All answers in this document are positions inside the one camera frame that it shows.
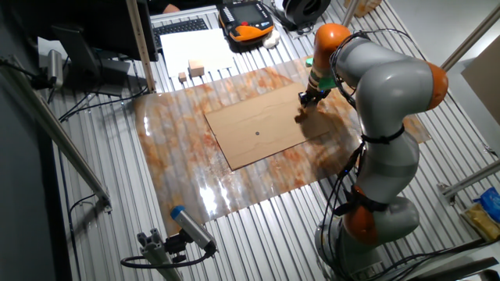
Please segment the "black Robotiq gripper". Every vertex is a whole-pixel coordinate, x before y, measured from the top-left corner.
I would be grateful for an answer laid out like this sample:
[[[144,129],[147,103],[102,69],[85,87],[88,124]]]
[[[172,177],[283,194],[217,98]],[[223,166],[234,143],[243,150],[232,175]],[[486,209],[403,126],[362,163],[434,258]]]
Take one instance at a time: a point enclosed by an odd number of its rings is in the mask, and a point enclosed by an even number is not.
[[[319,101],[327,96],[327,91],[306,90],[298,94],[298,99],[303,108],[307,103],[312,103],[312,108],[317,108]]]

